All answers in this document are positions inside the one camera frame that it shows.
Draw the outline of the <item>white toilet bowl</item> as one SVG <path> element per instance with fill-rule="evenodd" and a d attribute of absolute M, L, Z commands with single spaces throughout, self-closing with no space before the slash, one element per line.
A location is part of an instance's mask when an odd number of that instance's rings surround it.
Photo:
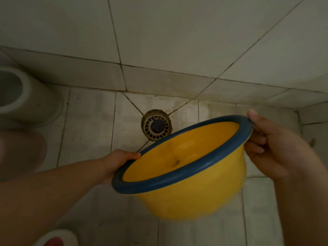
<path fill-rule="evenodd" d="M 64 99 L 25 71 L 12 66 L 0 66 L 0 116 L 19 125 L 44 127 L 61 114 Z"/>

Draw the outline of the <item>round floor drain cover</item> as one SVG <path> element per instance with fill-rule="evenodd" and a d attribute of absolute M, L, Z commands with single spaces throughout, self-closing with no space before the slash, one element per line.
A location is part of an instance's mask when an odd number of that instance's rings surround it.
<path fill-rule="evenodd" d="M 141 119 L 141 129 L 146 138 L 156 142 L 172 133 L 170 117 L 162 110 L 147 111 Z"/>

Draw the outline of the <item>person's left hand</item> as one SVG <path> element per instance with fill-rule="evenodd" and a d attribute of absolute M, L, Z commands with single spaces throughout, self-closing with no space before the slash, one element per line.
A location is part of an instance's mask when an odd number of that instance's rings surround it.
<path fill-rule="evenodd" d="M 112 181 L 112 178 L 115 172 L 123 166 L 125 163 L 116 163 L 113 161 L 113 152 L 108 154 L 105 157 L 99 159 L 102 170 L 104 171 L 104 177 L 101 180 L 101 184 L 109 184 Z"/>

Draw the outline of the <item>white slipper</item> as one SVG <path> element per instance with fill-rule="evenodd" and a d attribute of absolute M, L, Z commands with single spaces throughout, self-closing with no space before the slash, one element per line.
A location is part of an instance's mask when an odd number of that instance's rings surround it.
<path fill-rule="evenodd" d="M 79 242 L 72 231 L 57 229 L 40 237 L 32 246 L 79 246 Z"/>

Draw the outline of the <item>yellow basin with blue rim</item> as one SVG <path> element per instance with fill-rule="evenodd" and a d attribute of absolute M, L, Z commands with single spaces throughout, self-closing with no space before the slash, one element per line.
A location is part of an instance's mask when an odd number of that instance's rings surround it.
<path fill-rule="evenodd" d="M 206 120 L 142 150 L 112 178 L 112 187 L 139 198 L 155 216 L 191 220 L 217 211 L 247 175 L 244 144 L 253 124 L 243 115 Z"/>

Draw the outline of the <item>person's right forearm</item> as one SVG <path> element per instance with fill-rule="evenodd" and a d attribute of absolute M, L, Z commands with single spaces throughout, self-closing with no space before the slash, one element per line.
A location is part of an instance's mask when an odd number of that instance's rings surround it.
<path fill-rule="evenodd" d="M 328 246 L 328 171 L 325 167 L 274 180 L 284 246 Z"/>

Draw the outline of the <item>person's left forearm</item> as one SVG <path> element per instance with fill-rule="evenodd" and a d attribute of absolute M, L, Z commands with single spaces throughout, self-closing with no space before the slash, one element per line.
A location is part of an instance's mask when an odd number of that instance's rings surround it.
<path fill-rule="evenodd" d="M 0 182 L 0 246 L 31 246 L 105 175 L 95 159 Z"/>

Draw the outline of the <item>person's right hand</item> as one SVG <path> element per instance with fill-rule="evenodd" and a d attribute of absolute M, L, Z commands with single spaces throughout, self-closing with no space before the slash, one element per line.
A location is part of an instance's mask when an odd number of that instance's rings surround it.
<path fill-rule="evenodd" d="M 273 181 L 328 178 L 328 170 L 314 150 L 285 127 L 280 134 L 264 134 L 254 125 L 244 149 L 257 169 Z"/>

